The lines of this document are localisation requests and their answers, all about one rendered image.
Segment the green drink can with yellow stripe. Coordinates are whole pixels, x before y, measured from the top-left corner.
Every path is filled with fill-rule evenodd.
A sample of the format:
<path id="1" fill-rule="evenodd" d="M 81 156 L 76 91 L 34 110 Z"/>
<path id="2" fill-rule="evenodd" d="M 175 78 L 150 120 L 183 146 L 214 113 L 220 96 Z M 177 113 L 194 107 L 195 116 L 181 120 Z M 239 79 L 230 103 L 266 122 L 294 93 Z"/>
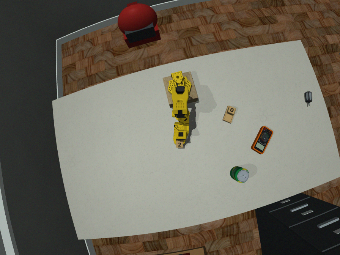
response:
<path id="1" fill-rule="evenodd" d="M 235 166 L 230 171 L 230 176 L 239 183 L 244 183 L 249 178 L 249 172 L 247 169 Z"/>

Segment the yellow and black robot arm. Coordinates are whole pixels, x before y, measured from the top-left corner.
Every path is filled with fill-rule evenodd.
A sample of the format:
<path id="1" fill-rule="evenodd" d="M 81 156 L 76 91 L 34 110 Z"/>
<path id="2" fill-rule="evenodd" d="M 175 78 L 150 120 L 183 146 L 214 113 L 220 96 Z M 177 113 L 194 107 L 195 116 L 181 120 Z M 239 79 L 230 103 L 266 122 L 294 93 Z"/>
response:
<path id="1" fill-rule="evenodd" d="M 187 109 L 187 102 L 192 84 L 186 76 L 182 76 L 182 72 L 172 74 L 172 78 L 168 81 L 168 91 L 172 94 L 173 101 L 172 117 L 184 124 L 189 123 L 190 112 Z"/>

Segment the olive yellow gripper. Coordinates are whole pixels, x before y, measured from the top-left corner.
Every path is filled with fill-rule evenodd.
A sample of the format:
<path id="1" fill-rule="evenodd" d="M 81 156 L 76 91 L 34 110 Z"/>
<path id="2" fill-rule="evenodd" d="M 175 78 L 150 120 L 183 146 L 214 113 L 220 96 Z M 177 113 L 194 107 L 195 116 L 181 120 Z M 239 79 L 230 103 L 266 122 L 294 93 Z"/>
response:
<path id="1" fill-rule="evenodd" d="M 187 136 L 189 133 L 189 123 L 182 123 L 182 122 L 175 122 L 174 123 L 174 136 L 173 140 L 176 144 L 176 140 L 184 140 L 183 144 L 185 143 Z"/>

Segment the orange digital multimeter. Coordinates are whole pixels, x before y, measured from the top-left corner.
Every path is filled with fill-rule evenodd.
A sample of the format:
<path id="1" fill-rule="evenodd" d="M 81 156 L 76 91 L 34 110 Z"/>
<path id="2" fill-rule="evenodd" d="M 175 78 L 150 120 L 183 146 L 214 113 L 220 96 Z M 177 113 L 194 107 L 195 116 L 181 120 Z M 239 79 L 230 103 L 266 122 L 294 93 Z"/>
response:
<path id="1" fill-rule="evenodd" d="M 251 149 L 259 154 L 263 154 L 272 135 L 273 135 L 272 130 L 270 130 L 266 126 L 262 126 L 251 146 Z"/>

